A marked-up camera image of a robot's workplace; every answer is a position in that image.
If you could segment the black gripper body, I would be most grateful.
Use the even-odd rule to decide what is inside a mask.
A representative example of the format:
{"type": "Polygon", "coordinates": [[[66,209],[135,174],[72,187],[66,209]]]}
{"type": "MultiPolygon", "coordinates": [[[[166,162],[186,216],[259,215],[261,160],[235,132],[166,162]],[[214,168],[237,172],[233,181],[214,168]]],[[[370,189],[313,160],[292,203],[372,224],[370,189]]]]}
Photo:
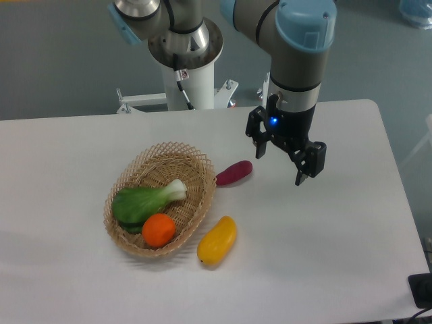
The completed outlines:
{"type": "Polygon", "coordinates": [[[272,94],[265,108],[265,129],[272,143],[287,152],[304,151],[310,142],[308,133],[315,107],[301,112],[284,111],[276,107],[278,100],[272,94]]]}

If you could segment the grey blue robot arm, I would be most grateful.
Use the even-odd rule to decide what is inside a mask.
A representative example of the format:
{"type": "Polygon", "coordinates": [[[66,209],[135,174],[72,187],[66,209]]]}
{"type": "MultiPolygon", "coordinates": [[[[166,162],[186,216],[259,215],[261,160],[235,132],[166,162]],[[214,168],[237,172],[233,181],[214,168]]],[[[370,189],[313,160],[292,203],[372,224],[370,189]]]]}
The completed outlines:
{"type": "MultiPolygon", "coordinates": [[[[109,15],[124,40],[147,42],[161,66],[171,111],[216,108],[214,64],[223,49],[219,27],[201,1],[112,1],[109,15]]],[[[333,1],[222,1],[223,17],[269,54],[263,103],[246,126],[256,156],[268,142],[286,152],[298,172],[296,183],[324,168],[327,147],[308,132],[334,40],[333,1]]]]}

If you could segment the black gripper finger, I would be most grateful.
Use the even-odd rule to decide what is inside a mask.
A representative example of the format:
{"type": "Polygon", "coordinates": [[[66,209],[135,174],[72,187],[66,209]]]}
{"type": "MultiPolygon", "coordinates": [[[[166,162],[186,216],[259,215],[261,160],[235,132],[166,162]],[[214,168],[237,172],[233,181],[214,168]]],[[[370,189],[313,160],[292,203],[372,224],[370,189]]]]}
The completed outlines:
{"type": "Polygon", "coordinates": [[[307,178],[315,178],[324,169],[327,145],[324,142],[306,140],[300,148],[290,154],[297,168],[295,185],[301,185],[307,178]]]}
{"type": "Polygon", "coordinates": [[[247,137],[252,138],[252,143],[255,145],[256,153],[255,158],[260,159],[267,149],[267,142],[269,141],[268,133],[261,130],[261,126],[265,121],[265,109],[258,106],[248,114],[246,131],[247,137]]]}

